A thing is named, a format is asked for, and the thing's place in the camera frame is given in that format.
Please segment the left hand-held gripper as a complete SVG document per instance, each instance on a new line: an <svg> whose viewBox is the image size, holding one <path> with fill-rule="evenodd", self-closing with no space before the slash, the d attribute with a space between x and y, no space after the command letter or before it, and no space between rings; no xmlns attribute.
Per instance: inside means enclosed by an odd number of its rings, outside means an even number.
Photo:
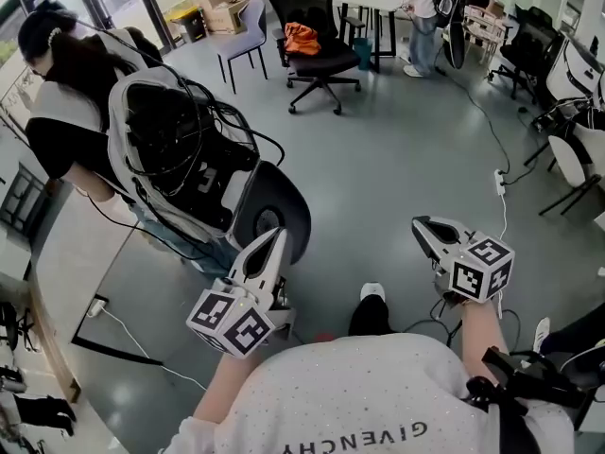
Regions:
<svg viewBox="0 0 605 454"><path fill-rule="evenodd" d="M274 228L247 246L233 262L229 280L205 289L186 325L217 351L247 358L276 334L288 339L296 310L273 293L287 262L287 230ZM242 287L252 286L252 291Z"/></svg>

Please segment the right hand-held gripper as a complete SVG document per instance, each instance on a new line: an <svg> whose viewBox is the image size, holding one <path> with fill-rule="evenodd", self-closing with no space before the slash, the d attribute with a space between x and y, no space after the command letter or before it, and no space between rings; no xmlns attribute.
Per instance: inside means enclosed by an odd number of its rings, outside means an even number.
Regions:
<svg viewBox="0 0 605 454"><path fill-rule="evenodd" d="M435 216L412 219L412 234L424 255L437 263L434 286L454 304L486 303L510 282L515 252L503 241L472 231L461 222Z"/></svg>

